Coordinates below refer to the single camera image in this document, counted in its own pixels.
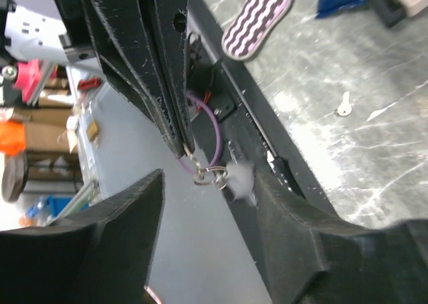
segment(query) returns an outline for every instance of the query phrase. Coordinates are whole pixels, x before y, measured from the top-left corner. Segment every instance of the robotic arm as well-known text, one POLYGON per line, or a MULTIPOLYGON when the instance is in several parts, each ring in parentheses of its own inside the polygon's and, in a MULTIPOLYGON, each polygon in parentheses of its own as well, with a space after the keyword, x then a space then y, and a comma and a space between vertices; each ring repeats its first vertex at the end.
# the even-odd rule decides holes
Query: robotic arm
POLYGON ((44 59, 102 72, 160 129, 194 150, 185 92, 188 0, 55 0, 62 20, 4 0, 6 62, 44 59))

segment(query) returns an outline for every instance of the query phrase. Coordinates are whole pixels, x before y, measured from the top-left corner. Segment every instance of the purple and white chevron pattern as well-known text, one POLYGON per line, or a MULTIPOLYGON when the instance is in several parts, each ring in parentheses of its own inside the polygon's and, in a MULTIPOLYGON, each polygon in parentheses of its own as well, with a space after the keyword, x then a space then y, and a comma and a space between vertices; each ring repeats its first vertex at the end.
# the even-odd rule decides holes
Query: purple and white chevron pattern
POLYGON ((260 44, 270 25, 287 9, 291 0, 246 0, 241 13, 223 34, 223 49, 234 57, 245 57, 260 44))

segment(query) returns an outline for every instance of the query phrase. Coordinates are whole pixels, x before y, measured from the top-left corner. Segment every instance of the marble surface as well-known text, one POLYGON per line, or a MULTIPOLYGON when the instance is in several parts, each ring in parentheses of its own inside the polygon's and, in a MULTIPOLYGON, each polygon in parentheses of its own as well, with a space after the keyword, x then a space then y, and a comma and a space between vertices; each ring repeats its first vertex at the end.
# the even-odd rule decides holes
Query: marble surface
MULTIPOLYGON (((244 1, 205 0, 223 29, 244 1)), ((370 10, 318 20, 316 6, 295 0, 248 70, 339 216, 428 218, 428 11, 386 29, 370 10)))

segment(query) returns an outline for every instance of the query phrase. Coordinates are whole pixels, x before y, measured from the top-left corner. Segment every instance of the white tool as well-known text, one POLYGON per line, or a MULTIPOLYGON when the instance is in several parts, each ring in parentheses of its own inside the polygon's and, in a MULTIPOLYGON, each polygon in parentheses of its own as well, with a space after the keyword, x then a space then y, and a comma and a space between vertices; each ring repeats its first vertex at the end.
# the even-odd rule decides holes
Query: white tool
POLYGON ((350 112, 352 111, 352 106, 349 103, 349 97, 350 97, 349 92, 345 92, 343 94, 343 100, 340 103, 340 105, 338 106, 338 108, 336 109, 336 113, 339 116, 345 117, 345 116, 349 115, 350 112))

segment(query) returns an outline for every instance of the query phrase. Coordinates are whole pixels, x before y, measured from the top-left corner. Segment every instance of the purple cable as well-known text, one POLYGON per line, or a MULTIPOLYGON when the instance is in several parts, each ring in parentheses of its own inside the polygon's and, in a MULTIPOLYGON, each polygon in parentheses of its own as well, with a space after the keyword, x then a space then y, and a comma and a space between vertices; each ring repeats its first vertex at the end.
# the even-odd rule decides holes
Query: purple cable
MULTIPOLYGON (((189 92, 187 92, 186 96, 187 96, 187 99, 189 99, 191 102, 201 107, 207 113, 209 119, 211 119, 211 122, 213 123, 214 132, 215 132, 215 153, 214 153, 213 159, 209 163, 209 167, 214 166, 217 163, 221 153, 221 132, 220 132, 219 123, 217 121, 217 118, 215 117, 215 114, 211 111, 211 109, 209 109, 209 107, 205 104, 205 102, 203 102, 198 97, 195 97, 192 93, 189 93, 189 92)), ((181 159, 179 159, 179 162, 181 166, 189 174, 192 174, 192 175, 196 174, 196 172, 194 172, 189 167, 187 167, 187 165, 181 159)))

